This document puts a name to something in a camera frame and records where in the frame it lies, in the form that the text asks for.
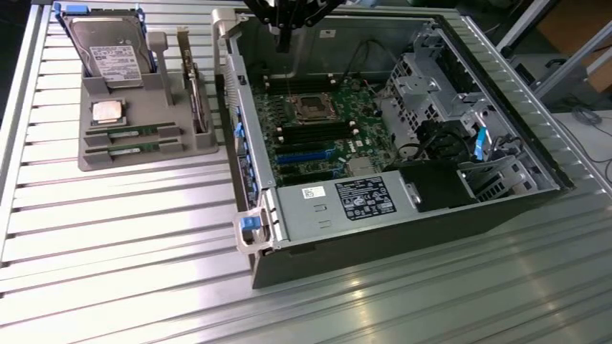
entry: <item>cpu socket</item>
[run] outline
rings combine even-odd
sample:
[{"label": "cpu socket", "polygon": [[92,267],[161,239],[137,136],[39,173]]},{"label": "cpu socket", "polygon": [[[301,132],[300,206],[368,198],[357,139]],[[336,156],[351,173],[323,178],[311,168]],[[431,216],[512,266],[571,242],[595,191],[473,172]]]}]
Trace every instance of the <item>cpu socket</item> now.
[{"label": "cpu socket", "polygon": [[297,95],[292,97],[296,117],[301,124],[336,120],[336,111],[327,94]]}]

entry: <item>power supply label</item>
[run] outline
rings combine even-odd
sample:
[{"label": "power supply label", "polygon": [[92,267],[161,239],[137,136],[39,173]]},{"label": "power supply label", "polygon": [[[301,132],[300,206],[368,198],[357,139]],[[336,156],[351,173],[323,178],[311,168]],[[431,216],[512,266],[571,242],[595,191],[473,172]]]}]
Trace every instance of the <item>power supply label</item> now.
[{"label": "power supply label", "polygon": [[344,213],[351,221],[396,211],[383,177],[336,183]]}]

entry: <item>blue pcie slot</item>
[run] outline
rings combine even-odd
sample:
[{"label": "blue pcie slot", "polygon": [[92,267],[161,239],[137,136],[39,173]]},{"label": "blue pcie slot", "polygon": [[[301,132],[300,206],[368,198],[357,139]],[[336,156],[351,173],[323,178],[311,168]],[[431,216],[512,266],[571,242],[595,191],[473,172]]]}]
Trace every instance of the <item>blue pcie slot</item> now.
[{"label": "blue pcie slot", "polygon": [[319,152],[296,154],[289,156],[277,156],[276,163],[279,165],[285,165],[287,163],[303,163],[307,161],[327,160],[332,156],[333,149],[321,150]]}]

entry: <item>slotted aluminum surface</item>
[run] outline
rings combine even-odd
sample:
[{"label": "slotted aluminum surface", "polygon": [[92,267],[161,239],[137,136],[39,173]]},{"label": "slotted aluminum surface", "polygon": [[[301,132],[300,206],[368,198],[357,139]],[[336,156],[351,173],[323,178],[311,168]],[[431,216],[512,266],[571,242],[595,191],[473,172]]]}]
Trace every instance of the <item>slotted aluminum surface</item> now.
[{"label": "slotted aluminum surface", "polygon": [[[121,0],[85,4],[133,6]],[[196,61],[211,82],[209,12],[241,4],[151,0],[140,5],[151,30],[173,34],[176,25],[191,27]],[[12,134],[0,207],[7,230],[0,343],[612,339],[609,197],[469,20],[449,10],[407,11],[447,16],[577,190],[485,235],[251,290],[248,262],[229,228],[235,200],[224,149],[211,156],[79,171],[80,61],[57,23],[45,25],[49,7],[39,11],[31,76],[27,87],[13,90],[23,92],[23,111],[8,113],[19,126],[0,135]],[[169,43],[168,67],[177,69],[173,35]],[[212,83],[208,94],[215,95]],[[211,105],[219,108],[215,98]]]}]

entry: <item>hard drive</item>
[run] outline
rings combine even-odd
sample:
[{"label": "hard drive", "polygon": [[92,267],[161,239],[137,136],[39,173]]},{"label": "hard drive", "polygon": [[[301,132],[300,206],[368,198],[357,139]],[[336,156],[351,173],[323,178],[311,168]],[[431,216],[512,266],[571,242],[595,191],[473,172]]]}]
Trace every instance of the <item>hard drive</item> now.
[{"label": "hard drive", "polygon": [[89,10],[81,5],[61,11],[59,3],[55,10],[83,61],[85,76],[103,77],[109,88],[143,85],[141,75],[155,71],[143,11]]}]

